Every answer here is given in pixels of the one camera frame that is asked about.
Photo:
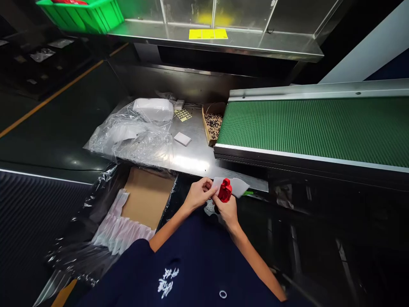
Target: white embroidered text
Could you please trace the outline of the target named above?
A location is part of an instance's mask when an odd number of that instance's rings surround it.
[[[158,292],[163,291],[162,293],[162,298],[168,295],[168,293],[172,290],[173,286],[173,281],[168,282],[167,278],[170,277],[170,279],[176,277],[179,274],[179,268],[178,269],[166,269],[165,268],[165,273],[163,274],[163,279],[159,279],[159,287],[158,287]]]

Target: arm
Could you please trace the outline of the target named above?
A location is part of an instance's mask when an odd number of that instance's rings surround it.
[[[279,282],[264,260],[254,249],[253,245],[251,245],[246,234],[239,225],[237,219],[236,198],[232,195],[227,203],[222,203],[216,195],[213,195],[212,199],[216,203],[217,208],[219,208],[223,220],[226,222],[233,242],[244,258],[246,258],[254,272],[280,301],[285,301],[287,297]]]
[[[212,187],[212,180],[207,177],[192,183],[189,193],[180,209],[175,215],[153,236],[149,241],[151,249],[156,252],[179,228],[185,219],[198,207],[202,206],[206,200],[216,193],[217,187]]]

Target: red plastic part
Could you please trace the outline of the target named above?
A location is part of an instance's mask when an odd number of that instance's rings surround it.
[[[224,178],[219,191],[219,199],[222,201],[222,203],[227,203],[230,200],[232,190],[230,179]]]
[[[54,3],[63,3],[63,4],[78,4],[78,5],[88,5],[85,1],[80,0],[51,0]]]

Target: cardboard box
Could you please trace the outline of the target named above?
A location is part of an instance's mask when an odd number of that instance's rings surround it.
[[[214,146],[217,142],[225,110],[224,102],[204,104],[202,107],[203,126],[209,146]]]
[[[140,168],[131,168],[124,187],[129,196],[121,215],[156,229],[174,182]]]

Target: hand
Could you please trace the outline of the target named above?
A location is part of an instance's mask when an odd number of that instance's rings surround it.
[[[212,196],[213,204],[217,206],[220,211],[220,215],[226,222],[227,228],[232,232],[235,228],[239,227],[239,220],[237,219],[237,204],[236,198],[232,195],[227,203],[223,203],[219,197],[214,194]]]
[[[217,187],[211,188],[213,181],[207,177],[192,183],[189,193],[182,205],[182,208],[188,210],[189,214],[202,206],[216,192]]]

